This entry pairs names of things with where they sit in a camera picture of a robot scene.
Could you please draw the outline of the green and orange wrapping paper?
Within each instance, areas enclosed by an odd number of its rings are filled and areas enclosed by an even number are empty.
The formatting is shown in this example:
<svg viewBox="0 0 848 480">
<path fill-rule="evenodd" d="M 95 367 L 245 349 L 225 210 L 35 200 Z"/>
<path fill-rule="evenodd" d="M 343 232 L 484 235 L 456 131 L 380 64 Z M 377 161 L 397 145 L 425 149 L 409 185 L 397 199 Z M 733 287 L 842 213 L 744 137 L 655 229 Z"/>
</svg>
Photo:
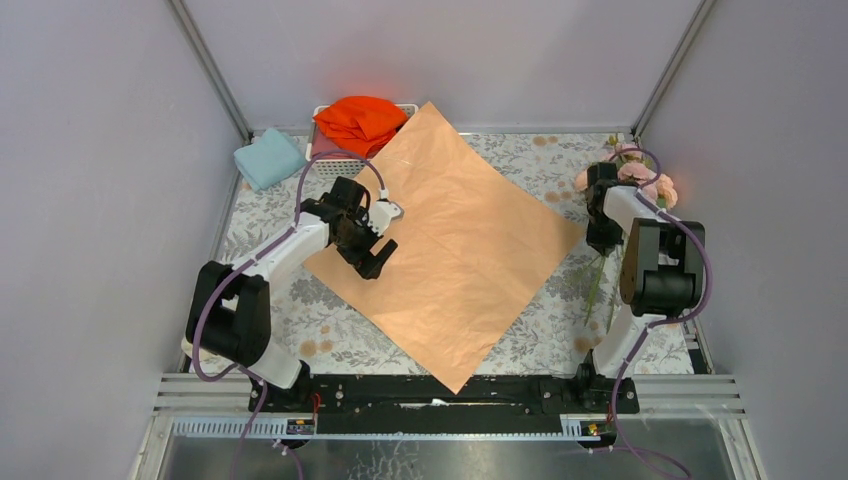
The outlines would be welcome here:
<svg viewBox="0 0 848 480">
<path fill-rule="evenodd" d="M 580 242 L 583 229 L 501 175 L 432 104 L 423 105 L 375 156 L 403 218 L 375 280 L 329 248 L 306 269 L 451 392 Z"/>
</svg>

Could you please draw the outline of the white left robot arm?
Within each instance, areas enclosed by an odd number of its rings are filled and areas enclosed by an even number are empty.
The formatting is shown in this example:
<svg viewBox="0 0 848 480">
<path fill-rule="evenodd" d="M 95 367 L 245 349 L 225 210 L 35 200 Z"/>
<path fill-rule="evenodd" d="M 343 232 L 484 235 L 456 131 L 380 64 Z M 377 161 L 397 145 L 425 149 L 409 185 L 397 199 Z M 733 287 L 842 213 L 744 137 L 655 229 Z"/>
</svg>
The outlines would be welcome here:
<svg viewBox="0 0 848 480">
<path fill-rule="evenodd" d="M 387 189 L 372 196 L 364 185 L 339 177 L 320 198 L 301 198 L 292 224 L 278 236 L 235 263 L 206 263 L 198 273 L 185 331 L 196 374 L 214 379 L 200 360 L 202 353 L 210 353 L 267 385 L 293 388 L 306 366 L 272 341 L 273 284 L 329 247 L 361 278 L 378 278 L 397 248 L 384 236 L 403 215 Z"/>
</svg>

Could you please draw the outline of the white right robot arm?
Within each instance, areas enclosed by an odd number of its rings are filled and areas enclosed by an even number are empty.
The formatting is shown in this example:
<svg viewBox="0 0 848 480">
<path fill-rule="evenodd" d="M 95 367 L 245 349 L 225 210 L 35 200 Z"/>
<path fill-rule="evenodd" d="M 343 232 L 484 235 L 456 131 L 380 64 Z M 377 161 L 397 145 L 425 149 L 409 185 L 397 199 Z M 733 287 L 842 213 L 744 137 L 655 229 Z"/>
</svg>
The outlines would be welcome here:
<svg viewBox="0 0 848 480">
<path fill-rule="evenodd" d="M 668 214 L 636 182 L 600 162 L 587 169 L 586 243 L 600 255 L 624 247 L 619 275 L 622 307 L 590 358 L 595 372 L 628 371 L 651 331 L 694 309 L 705 288 L 704 228 Z"/>
</svg>

